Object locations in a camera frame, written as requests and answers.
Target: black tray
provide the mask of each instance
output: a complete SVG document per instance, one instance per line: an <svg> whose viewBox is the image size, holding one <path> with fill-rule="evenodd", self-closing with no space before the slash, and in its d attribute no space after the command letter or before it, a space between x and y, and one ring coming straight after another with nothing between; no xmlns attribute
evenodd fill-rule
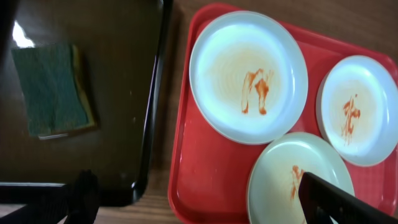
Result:
<svg viewBox="0 0 398 224"><path fill-rule="evenodd" d="M140 199L148 182L172 0L0 4L0 203L34 202L73 182L82 169L98 176L102 206ZM49 140L28 135L9 50L15 47L13 18L36 44L69 41L82 50L98 129Z"/></svg>

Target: red tray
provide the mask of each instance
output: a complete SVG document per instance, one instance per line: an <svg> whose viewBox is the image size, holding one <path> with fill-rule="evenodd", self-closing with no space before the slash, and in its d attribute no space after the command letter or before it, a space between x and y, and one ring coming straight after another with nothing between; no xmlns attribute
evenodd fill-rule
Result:
<svg viewBox="0 0 398 224"><path fill-rule="evenodd" d="M214 3L193 17L185 54L180 105L175 130L169 182L169 202L185 223L247 223L246 187L255 161L266 145L247 146L226 139L203 118L189 84L193 45L213 19L239 8ZM316 34L281 22L303 52L308 70L308 98L304 111L290 132L320 136L315 119L315 97L323 77L341 59L366 55L380 62L398 81L398 69L386 55ZM392 215L397 201L397 148L381 164L356 167L346 162L357 198Z"/></svg>

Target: plate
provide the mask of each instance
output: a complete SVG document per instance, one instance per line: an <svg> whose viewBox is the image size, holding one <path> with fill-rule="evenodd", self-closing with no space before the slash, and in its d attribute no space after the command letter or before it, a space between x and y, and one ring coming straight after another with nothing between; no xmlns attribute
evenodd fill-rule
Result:
<svg viewBox="0 0 398 224"><path fill-rule="evenodd" d="M397 86L379 62L347 57L333 67L318 91L318 126L348 162L373 166L397 145L397 102Z"/></svg>
<svg viewBox="0 0 398 224"><path fill-rule="evenodd" d="M205 119L244 144L281 137L307 99L299 46L278 22L255 12L228 13L207 25L193 47L189 72Z"/></svg>
<svg viewBox="0 0 398 224"><path fill-rule="evenodd" d="M290 133L270 143L251 172L248 214L251 223L305 223L298 189L311 172L354 195L348 170L338 153L309 133Z"/></svg>

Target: dirty plate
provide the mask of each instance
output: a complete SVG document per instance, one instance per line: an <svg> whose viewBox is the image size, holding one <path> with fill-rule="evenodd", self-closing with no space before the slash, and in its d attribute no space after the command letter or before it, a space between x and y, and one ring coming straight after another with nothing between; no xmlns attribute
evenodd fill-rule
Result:
<svg viewBox="0 0 398 224"><path fill-rule="evenodd" d="M379 62L347 57L333 67L318 91L321 134L348 162L378 164L398 142L397 102L397 86Z"/></svg>
<svg viewBox="0 0 398 224"><path fill-rule="evenodd" d="M307 99L299 46L278 22L255 12L228 13L207 25L193 47L189 71L202 115L240 143L281 137Z"/></svg>
<svg viewBox="0 0 398 224"><path fill-rule="evenodd" d="M248 185L251 223L305 223L298 189L304 172L311 172L354 195L348 170L323 139L291 133L270 143L258 158Z"/></svg>

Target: white plate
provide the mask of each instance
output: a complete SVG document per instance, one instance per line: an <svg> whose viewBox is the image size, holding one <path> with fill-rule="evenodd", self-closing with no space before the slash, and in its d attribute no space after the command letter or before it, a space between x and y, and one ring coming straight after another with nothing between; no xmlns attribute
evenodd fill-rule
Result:
<svg viewBox="0 0 398 224"><path fill-rule="evenodd" d="M354 195L343 160L326 141L308 133L286 134L266 147L251 172L251 223L303 223L305 217L297 192L301 179L297 180L294 169L299 175L302 170L311 172Z"/></svg>
<svg viewBox="0 0 398 224"><path fill-rule="evenodd" d="M377 61L351 56L333 67L317 96L322 136L347 161L382 162L398 142L398 90Z"/></svg>
<svg viewBox="0 0 398 224"><path fill-rule="evenodd" d="M247 11L219 17L199 35L190 84L205 119L245 144L285 134L300 117L308 91L307 68L293 37L273 19ZM264 106L258 93L265 92Z"/></svg>

